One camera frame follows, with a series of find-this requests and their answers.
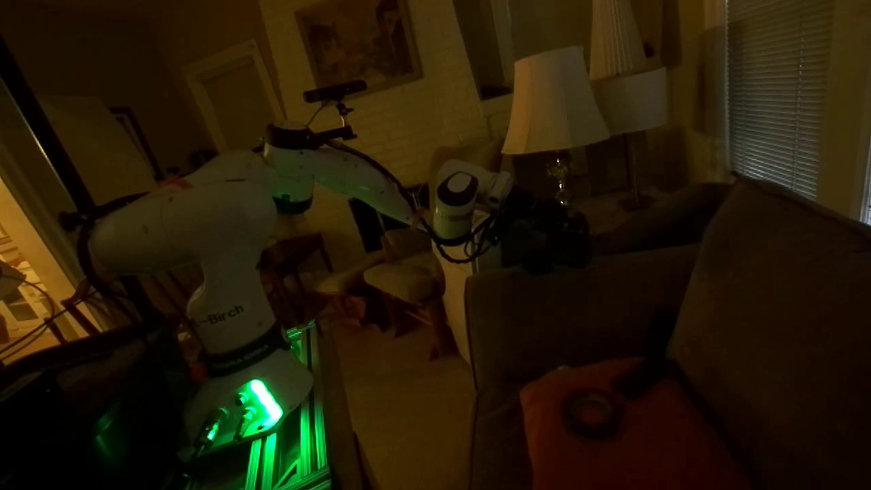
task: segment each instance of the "lampshade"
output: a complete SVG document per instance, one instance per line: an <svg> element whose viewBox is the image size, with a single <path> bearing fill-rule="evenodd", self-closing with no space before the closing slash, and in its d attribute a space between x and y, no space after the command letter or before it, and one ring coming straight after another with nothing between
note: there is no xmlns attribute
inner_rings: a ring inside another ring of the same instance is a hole
<svg viewBox="0 0 871 490"><path fill-rule="evenodd" d="M669 120L668 71L642 71L596 81L611 134L636 134Z"/></svg>
<svg viewBox="0 0 871 490"><path fill-rule="evenodd" d="M515 63L504 154L560 151L607 136L579 45L538 51Z"/></svg>
<svg viewBox="0 0 871 490"><path fill-rule="evenodd" d="M594 0L590 78L631 74L646 64L646 42L628 0Z"/></svg>

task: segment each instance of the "window blinds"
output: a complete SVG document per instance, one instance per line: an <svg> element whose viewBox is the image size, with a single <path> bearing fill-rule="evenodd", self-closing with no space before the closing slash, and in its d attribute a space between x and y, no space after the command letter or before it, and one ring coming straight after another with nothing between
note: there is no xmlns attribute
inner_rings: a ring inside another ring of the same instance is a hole
<svg viewBox="0 0 871 490"><path fill-rule="evenodd" d="M737 174L817 195L832 0L729 0Z"/></svg>

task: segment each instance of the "brown couch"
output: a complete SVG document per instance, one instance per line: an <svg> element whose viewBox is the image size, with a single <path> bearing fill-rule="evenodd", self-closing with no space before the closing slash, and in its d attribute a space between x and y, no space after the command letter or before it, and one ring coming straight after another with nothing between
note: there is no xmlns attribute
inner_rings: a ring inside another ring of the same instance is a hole
<svg viewBox="0 0 871 490"><path fill-rule="evenodd" d="M669 358L756 487L871 487L871 230L762 181L711 203L641 217L578 272L470 281L470 487L532 483L524 383L641 354L662 311Z"/></svg>

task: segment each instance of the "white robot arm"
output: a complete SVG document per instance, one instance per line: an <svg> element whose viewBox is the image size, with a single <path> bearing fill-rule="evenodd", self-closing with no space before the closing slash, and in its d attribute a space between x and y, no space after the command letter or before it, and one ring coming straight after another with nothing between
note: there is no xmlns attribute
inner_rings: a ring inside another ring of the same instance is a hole
<svg viewBox="0 0 871 490"><path fill-rule="evenodd" d="M475 200L504 199L511 188L511 177L449 162L439 177L431 225L390 172L336 144L336 136L355 134L348 125L328 134L273 127L265 154L221 154L196 174L100 217L91 234L92 264L113 278L149 274L185 262L202 266L204 283L189 302L189 317L204 345L209 381L191 404L191 426L250 376L266 376L266 383L281 385L273 392L284 392L284 409L299 404L310 388L310 372L284 349L257 266L279 211L306 211L313 188L323 184L424 228L436 241L462 241Z"/></svg>

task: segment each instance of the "red pillow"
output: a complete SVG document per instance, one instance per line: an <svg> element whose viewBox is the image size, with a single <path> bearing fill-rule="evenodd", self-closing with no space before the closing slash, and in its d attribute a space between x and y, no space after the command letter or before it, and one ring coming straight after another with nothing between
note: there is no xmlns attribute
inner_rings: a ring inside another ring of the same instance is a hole
<svg viewBox="0 0 871 490"><path fill-rule="evenodd" d="M553 370L521 392L526 441L536 490L740 490L752 487L740 466L703 418L677 381L653 383L641 399L623 399L612 379L641 358ZM566 396L600 388L620 404L607 437L570 426Z"/></svg>

